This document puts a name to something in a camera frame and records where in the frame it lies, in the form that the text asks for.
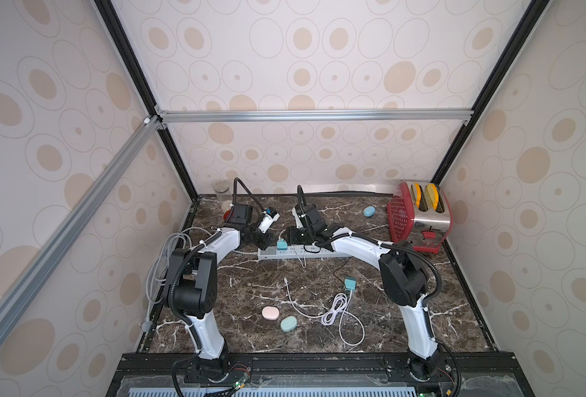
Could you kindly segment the pink earbud case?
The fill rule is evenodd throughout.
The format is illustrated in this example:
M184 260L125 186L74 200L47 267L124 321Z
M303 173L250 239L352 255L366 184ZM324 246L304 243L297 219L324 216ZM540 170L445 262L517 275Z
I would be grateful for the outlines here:
M264 319L275 321L280 317L280 311L274 306L265 306L262 308L261 315Z

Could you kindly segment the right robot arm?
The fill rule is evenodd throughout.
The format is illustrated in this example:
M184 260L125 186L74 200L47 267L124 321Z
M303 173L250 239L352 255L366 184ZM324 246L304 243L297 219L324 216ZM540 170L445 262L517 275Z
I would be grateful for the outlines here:
M305 241L357 258L380 272L386 296L400 307L408 336L410 373L417 380L428 380L437 371L443 354L428 310L428 303L443 286L433 263L406 241L384 242L329 224L317 207L307 202L301 186L297 187L296 198L294 219Z

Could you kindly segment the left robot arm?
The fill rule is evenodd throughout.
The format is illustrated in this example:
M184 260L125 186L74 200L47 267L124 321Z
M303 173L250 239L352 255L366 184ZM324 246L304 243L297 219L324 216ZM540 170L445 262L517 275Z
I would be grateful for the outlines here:
M162 300L183 321L195 344L196 357L225 370L226 342L218 330L213 307L218 296L218 264L243 244L265 250L273 240L271 225L280 218L266 208L239 178L233 180L228 215L215 233L190 249L170 254Z

